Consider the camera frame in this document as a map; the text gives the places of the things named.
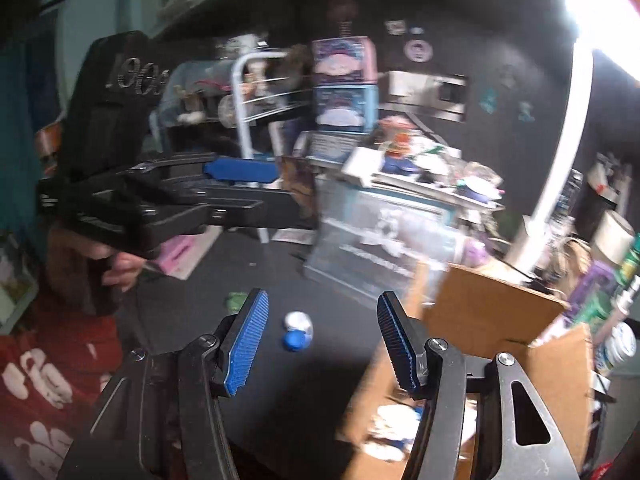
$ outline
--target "person's hand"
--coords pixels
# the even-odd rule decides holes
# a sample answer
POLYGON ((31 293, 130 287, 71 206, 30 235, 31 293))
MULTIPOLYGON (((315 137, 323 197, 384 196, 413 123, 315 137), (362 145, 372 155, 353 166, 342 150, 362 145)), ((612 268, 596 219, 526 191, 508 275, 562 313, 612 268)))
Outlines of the person's hand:
POLYGON ((49 285, 69 303, 80 304, 86 281, 86 260, 102 260, 113 256, 111 269, 102 275, 102 284, 117 286, 123 292, 135 285, 145 260, 129 253, 94 242, 54 226, 47 239, 47 279, 49 285))

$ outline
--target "red shirt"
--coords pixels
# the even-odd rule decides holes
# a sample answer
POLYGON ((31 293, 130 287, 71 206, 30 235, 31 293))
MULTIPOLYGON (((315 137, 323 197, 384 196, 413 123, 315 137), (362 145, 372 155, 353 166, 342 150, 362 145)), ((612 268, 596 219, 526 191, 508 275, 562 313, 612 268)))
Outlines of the red shirt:
POLYGON ((55 480, 122 350, 113 317, 70 311, 47 290, 31 310, 33 331, 0 336, 0 462, 15 480, 55 480))

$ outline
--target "can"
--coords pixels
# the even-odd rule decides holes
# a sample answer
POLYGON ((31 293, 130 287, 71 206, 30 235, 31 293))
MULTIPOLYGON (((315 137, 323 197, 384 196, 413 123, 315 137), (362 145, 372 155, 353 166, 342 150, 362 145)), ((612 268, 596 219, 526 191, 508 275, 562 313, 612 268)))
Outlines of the can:
POLYGON ((636 354, 636 336, 626 323, 618 323, 611 336, 598 346, 593 356, 595 368, 606 376, 616 366, 636 354))

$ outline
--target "stacked boxes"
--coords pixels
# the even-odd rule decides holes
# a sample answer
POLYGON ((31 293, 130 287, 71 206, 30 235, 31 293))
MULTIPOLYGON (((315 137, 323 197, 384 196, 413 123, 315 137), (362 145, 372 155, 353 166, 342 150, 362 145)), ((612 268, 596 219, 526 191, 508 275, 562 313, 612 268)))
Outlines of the stacked boxes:
POLYGON ((314 41, 317 131, 310 158, 343 163, 378 120, 378 67, 369 38, 314 41))

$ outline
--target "pivot bolt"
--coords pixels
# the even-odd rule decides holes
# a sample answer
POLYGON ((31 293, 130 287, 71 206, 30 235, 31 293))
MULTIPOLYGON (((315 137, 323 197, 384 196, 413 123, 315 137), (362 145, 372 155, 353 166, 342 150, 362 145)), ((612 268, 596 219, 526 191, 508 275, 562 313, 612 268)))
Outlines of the pivot bolt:
POLYGON ((498 361, 500 361, 505 366, 511 366, 514 364, 514 362, 516 362, 516 359, 508 352, 500 352, 498 354, 498 361))
POLYGON ((201 335, 199 339, 202 346, 206 348, 210 348, 216 344, 216 338, 209 334, 201 335))
POLYGON ((142 361, 146 357, 146 352, 144 348, 136 348, 131 351, 131 355, 134 361, 142 361))
POLYGON ((445 351, 447 348, 449 348, 449 343, 447 343, 446 341, 444 341, 444 339, 429 339, 429 346, 432 350, 440 350, 440 351, 445 351))

